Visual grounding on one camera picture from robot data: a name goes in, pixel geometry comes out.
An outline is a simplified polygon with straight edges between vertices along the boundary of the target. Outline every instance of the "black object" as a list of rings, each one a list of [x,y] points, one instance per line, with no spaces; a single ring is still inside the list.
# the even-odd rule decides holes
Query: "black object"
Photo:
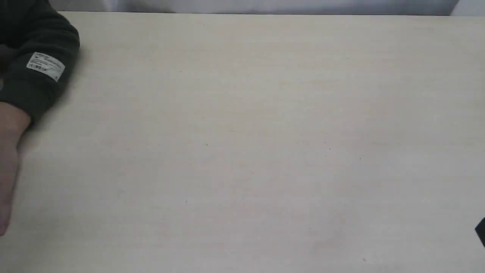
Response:
[[[478,224],[475,231],[477,232],[480,241],[482,241],[482,245],[485,247],[485,218],[483,218],[480,224]]]

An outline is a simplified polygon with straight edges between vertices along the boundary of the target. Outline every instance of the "sweater sleeve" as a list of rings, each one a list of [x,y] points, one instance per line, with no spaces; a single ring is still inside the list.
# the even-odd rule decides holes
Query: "sweater sleeve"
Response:
[[[20,2],[10,6],[12,29],[6,40],[17,51],[4,75],[0,102],[20,108],[35,122],[62,95],[79,51],[79,34],[48,0],[10,2]]]

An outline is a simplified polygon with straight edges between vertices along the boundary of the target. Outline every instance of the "white label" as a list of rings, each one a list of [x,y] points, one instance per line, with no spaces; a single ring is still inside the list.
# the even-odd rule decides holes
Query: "white label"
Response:
[[[35,52],[27,63],[27,68],[44,73],[53,80],[58,81],[64,72],[65,66],[54,57]]]

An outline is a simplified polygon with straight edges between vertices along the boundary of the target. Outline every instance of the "tabletop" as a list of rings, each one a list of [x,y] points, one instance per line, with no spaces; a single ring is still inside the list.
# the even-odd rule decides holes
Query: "tabletop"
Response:
[[[64,15],[2,273],[485,268],[485,18]]]

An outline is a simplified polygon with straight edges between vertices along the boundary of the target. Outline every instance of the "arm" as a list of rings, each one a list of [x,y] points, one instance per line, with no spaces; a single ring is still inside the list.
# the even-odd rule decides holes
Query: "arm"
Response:
[[[18,142],[62,95],[79,51],[77,30],[48,0],[0,0],[0,40],[17,49],[0,90],[0,236],[6,232]]]

